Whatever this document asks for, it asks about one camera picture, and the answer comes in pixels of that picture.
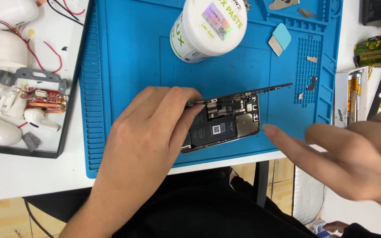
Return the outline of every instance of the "smartphone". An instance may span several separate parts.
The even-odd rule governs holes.
[[[281,84],[188,102],[186,107],[199,103],[206,106],[195,117],[180,153],[256,135],[261,128],[258,94],[291,85]]]

